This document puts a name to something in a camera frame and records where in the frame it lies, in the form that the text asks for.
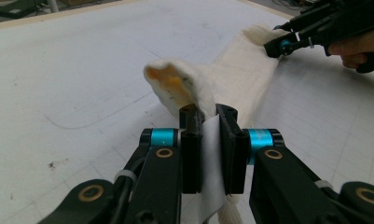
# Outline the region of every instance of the white table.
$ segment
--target white table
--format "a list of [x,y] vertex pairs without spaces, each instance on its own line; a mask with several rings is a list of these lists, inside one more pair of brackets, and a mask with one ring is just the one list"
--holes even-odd
[[[140,0],[0,24],[0,223],[37,222],[78,183],[112,180],[144,128],[177,127],[145,64],[210,63],[241,29],[279,15],[234,0]],[[374,184],[374,73],[301,49],[281,61],[256,127],[280,130],[335,190]],[[249,223],[251,175],[240,203]]]

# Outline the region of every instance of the gold washer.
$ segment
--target gold washer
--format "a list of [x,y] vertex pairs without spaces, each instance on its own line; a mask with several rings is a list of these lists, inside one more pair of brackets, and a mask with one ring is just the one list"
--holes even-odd
[[[87,197],[84,194],[90,189],[97,189],[97,193],[91,197]],[[78,199],[84,203],[90,203],[100,198],[104,193],[104,188],[101,185],[90,185],[81,190],[78,194]]]
[[[273,156],[273,155],[270,154],[271,152],[274,152],[274,153],[276,153],[277,155],[276,155],[276,156]],[[282,154],[281,152],[279,152],[279,151],[277,151],[277,150],[274,150],[274,149],[268,149],[268,150],[266,150],[266,151],[265,151],[265,155],[266,155],[267,157],[271,158],[271,159],[274,159],[274,160],[279,160],[279,159],[281,159],[281,158],[283,157],[283,154]]]
[[[167,154],[162,155],[160,154],[160,152],[167,152]],[[157,150],[156,154],[157,154],[157,157],[159,158],[169,158],[173,155],[173,151],[169,148],[161,148]]]
[[358,189],[355,190],[355,193],[357,194],[357,196],[358,196],[360,199],[364,200],[364,201],[367,202],[367,203],[373,203],[373,204],[374,204],[374,200],[367,198],[367,197],[364,195],[364,192],[368,192],[368,193],[374,194],[374,190],[371,190],[371,189],[358,188]]

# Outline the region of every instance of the white towel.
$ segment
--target white towel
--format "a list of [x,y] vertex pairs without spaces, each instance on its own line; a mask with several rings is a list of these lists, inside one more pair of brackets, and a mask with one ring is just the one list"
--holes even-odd
[[[209,119],[216,114],[215,104],[222,104],[239,111],[241,128],[252,128],[256,108],[279,62],[267,56],[263,44],[285,34],[254,25],[236,35],[210,64],[158,60],[145,67],[145,79],[175,117],[182,106],[195,104]],[[237,197],[228,196],[218,214],[220,223],[242,223],[236,203]]]

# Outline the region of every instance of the human hand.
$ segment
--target human hand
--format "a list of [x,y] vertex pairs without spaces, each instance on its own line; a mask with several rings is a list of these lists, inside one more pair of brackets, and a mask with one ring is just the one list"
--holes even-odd
[[374,52],[374,30],[334,43],[328,51],[331,55],[340,55],[345,67],[357,69],[360,64],[367,62],[364,52]]

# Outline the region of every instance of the fabric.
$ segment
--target fabric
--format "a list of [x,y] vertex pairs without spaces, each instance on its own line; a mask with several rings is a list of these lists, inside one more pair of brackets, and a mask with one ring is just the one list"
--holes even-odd
[[[216,114],[215,104],[222,104],[238,110],[241,128],[252,128],[256,108],[279,62],[267,56],[263,44],[285,34],[254,25],[236,35],[210,64],[162,59],[145,67],[145,79],[177,118],[182,106],[195,104],[209,119]],[[219,223],[242,223],[236,203],[237,197],[228,196],[219,210]]]
[[201,193],[198,195],[198,221],[210,219],[226,203],[221,170],[219,116],[207,119],[201,127]]

